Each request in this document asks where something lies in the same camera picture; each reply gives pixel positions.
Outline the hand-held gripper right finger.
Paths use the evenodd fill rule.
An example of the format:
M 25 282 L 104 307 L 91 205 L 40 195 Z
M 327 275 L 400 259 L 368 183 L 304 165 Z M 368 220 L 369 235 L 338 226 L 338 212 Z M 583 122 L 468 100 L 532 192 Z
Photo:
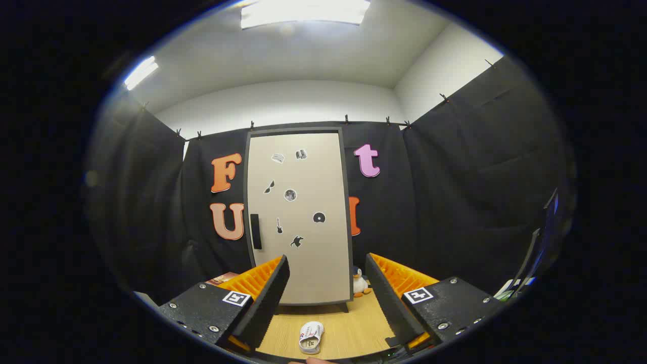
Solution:
M 440 281 L 378 254 L 366 254 L 365 268 L 395 341 L 405 350 L 446 345 L 506 307 L 462 278 Z

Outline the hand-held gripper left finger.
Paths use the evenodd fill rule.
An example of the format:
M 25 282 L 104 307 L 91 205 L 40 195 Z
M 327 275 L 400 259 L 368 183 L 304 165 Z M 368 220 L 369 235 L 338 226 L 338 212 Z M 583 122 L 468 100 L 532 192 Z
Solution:
M 249 353 L 262 343 L 289 277 L 288 258 L 281 255 L 224 283 L 197 283 L 159 311 L 210 345 Z

